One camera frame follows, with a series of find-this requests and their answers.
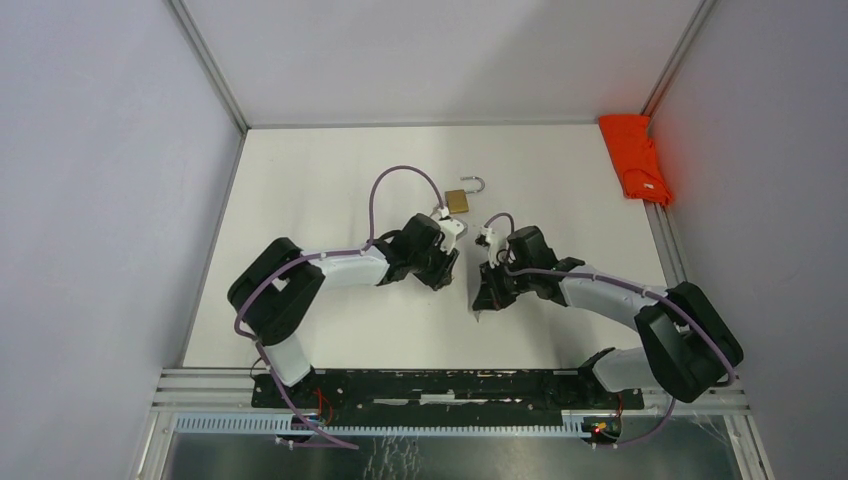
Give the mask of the large brass padlock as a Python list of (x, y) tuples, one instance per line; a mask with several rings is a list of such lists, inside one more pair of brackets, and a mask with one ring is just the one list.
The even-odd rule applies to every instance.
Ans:
[(447, 190), (444, 194), (450, 215), (468, 213), (470, 211), (468, 197), (481, 193), (486, 188), (485, 180), (479, 176), (461, 176), (459, 180), (465, 183), (463, 188)]

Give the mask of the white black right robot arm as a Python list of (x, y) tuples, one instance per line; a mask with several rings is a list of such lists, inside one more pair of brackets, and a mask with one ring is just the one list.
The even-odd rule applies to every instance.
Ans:
[(696, 284), (647, 286), (606, 274), (580, 259), (559, 259), (536, 226), (504, 236), (484, 225), (475, 242), (486, 248), (487, 259), (479, 267), (474, 311), (501, 311), (534, 293), (637, 333), (639, 346), (608, 348), (585, 362), (590, 373), (577, 382), (585, 405), (602, 408), (620, 391), (653, 388), (691, 403), (735, 381), (744, 350)]

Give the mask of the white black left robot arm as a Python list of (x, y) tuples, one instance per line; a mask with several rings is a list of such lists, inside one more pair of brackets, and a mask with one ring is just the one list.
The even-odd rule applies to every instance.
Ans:
[(452, 281), (456, 244), (467, 232), (453, 217), (410, 218), (360, 249), (307, 252), (291, 239), (274, 240), (233, 282), (227, 299), (237, 334), (252, 339), (276, 376), (275, 392), (290, 407), (314, 394), (313, 367), (296, 332), (323, 290), (383, 286), (413, 276), (438, 291)]

